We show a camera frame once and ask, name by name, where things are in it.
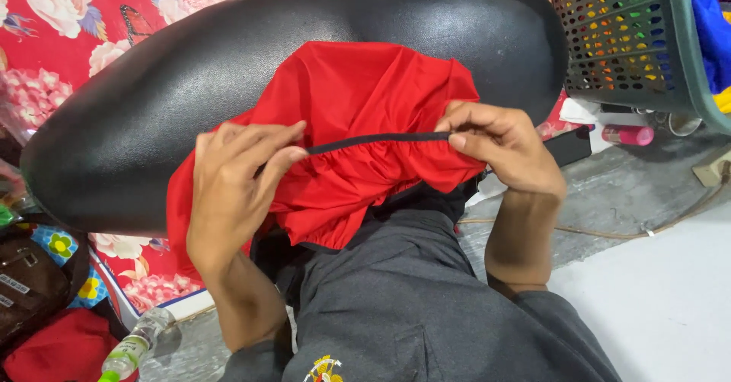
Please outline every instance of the black leather seat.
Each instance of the black leather seat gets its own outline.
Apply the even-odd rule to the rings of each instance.
[[[69,97],[23,152],[29,191],[70,227],[165,237],[168,179],[195,135],[254,106],[308,40],[455,58],[483,102],[524,109],[536,125],[567,70],[546,0],[231,0],[155,33]]]

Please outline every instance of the plastic laundry basket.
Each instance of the plastic laundry basket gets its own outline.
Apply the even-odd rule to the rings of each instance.
[[[689,113],[731,134],[713,101],[691,0],[553,0],[570,47],[571,97]]]

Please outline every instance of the pink bottle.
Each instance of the pink bottle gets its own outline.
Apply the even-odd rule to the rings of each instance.
[[[607,125],[602,130],[602,139],[627,145],[645,146],[652,142],[655,131],[650,126]]]

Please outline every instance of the forearm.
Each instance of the forearm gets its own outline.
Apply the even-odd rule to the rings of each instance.
[[[562,202],[556,195],[508,189],[485,248],[489,275],[515,292],[544,288],[551,276],[551,233]]]
[[[238,252],[220,269],[201,272],[214,299],[226,347],[232,352],[262,340],[288,338],[284,300],[251,260]]]

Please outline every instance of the white floor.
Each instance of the white floor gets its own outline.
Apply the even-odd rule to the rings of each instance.
[[[624,382],[731,380],[731,203],[556,269]]]

